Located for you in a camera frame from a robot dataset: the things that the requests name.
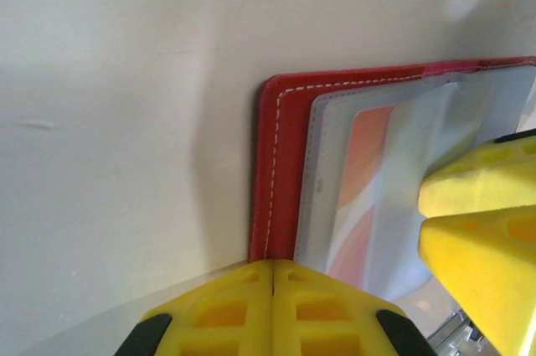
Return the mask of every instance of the white surface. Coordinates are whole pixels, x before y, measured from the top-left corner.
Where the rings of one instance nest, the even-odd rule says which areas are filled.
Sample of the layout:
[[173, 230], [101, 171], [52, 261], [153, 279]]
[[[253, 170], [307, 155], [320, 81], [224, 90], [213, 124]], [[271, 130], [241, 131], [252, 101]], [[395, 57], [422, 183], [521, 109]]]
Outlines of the white surface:
[[8, 354], [111, 353], [122, 338], [73, 333], [245, 258], [269, 76], [536, 52], [536, 0], [480, 0], [456, 21], [446, 0], [2, 1]]

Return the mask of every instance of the white wall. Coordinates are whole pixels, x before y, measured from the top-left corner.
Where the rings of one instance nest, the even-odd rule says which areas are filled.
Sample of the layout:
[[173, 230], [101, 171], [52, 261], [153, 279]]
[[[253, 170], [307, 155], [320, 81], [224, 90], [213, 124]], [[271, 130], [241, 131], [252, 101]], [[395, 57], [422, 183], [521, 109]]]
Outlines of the white wall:
[[271, 75], [536, 53], [536, 0], [2, 2], [8, 354], [110, 353], [140, 299], [245, 258]]

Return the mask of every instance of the white stitching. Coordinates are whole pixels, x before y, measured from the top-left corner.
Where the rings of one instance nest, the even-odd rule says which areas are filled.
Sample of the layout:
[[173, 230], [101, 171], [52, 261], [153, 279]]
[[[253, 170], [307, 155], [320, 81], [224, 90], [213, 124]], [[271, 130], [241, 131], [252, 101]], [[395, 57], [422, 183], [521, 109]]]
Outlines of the white stitching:
[[[465, 70], [474, 70], [474, 71], [480, 71], [480, 70], [491, 70], [491, 69], [503, 69], [505, 67], [519, 67], [521, 65], [536, 65], [533, 61], [525, 61], [522, 63], [514, 63], [514, 64], [502, 64], [502, 65], [487, 65], [484, 67], [479, 67], [478, 65], [474, 66], [468, 66], [468, 67], [462, 67], [462, 68], [453, 68], [448, 70], [441, 70], [441, 74], [450, 73], [450, 72], [461, 72]], [[360, 85], [360, 84], [370, 84], [370, 83], [377, 83], [382, 81], [402, 81], [402, 80], [411, 80], [414, 78], [422, 78], [427, 77], [431, 75], [436, 75], [435, 72], [430, 73], [421, 73], [421, 74], [415, 74], [415, 75], [408, 75], [405, 77], [389, 77], [389, 78], [383, 78], [379, 80], [360, 80], [360, 81], [344, 81], [344, 82], [335, 82], [332, 84], [319, 84], [319, 85], [305, 85], [305, 86], [297, 86], [295, 88], [288, 88], [277, 96], [276, 100], [276, 129], [274, 132], [274, 150], [272, 152], [272, 168], [271, 168], [271, 181], [270, 181], [270, 205], [269, 205], [269, 212], [268, 212], [268, 225], [266, 227], [266, 239], [265, 239], [265, 251], [264, 251], [264, 257], [266, 258], [266, 255], [268, 253], [268, 244], [270, 243], [270, 230], [271, 230], [271, 216], [272, 216], [272, 210], [274, 208], [274, 182], [276, 180], [276, 154], [277, 154], [277, 143], [279, 142], [279, 118], [280, 118], [280, 108], [281, 108], [281, 98], [291, 92], [297, 91], [297, 90], [309, 90], [311, 88], [323, 88], [323, 87], [331, 87], [331, 86], [340, 86], [340, 85]]]

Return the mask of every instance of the yellow foam piece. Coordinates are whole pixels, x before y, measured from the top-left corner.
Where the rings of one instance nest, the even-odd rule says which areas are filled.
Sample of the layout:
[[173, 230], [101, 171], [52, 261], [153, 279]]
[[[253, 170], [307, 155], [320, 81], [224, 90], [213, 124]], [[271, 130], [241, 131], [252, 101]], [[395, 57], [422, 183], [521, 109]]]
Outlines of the yellow foam piece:
[[536, 204], [536, 136], [487, 142], [422, 183], [425, 216], [465, 214]]
[[536, 355], [536, 206], [428, 219], [420, 256], [501, 354]]
[[394, 304], [292, 261], [257, 261], [142, 321], [172, 317], [156, 356], [396, 356], [379, 310], [405, 317]]

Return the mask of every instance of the red leather cover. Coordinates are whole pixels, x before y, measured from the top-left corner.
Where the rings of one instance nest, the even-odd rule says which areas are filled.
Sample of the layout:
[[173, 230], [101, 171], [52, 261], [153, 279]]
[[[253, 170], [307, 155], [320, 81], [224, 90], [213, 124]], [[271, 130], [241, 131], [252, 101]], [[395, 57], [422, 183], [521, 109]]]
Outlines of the red leather cover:
[[328, 92], [418, 80], [445, 72], [536, 65], [536, 56], [447, 61], [362, 70], [276, 75], [262, 87], [250, 261], [294, 256], [309, 112]]

